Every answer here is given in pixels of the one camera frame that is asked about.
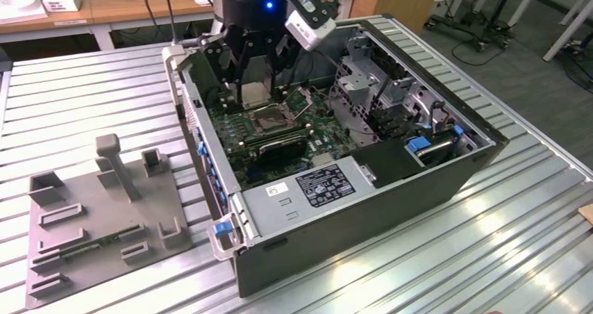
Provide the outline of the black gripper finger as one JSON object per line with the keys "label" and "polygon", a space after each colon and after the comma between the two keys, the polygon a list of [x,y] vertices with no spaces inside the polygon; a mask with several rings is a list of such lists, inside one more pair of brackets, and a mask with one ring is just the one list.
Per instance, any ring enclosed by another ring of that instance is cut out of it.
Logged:
{"label": "black gripper finger", "polygon": [[287,68],[292,68],[300,54],[302,46],[295,37],[286,32],[283,36],[280,33],[272,33],[266,40],[266,78],[264,86],[267,87],[271,99],[279,98],[276,92],[276,78]]}
{"label": "black gripper finger", "polygon": [[[223,33],[204,34],[198,38],[199,48],[218,80],[234,84],[234,97],[238,103],[243,102],[242,78],[254,55],[254,46],[250,43],[251,36],[243,27],[227,27]],[[230,49],[230,62],[226,67],[220,61],[224,47]]]}

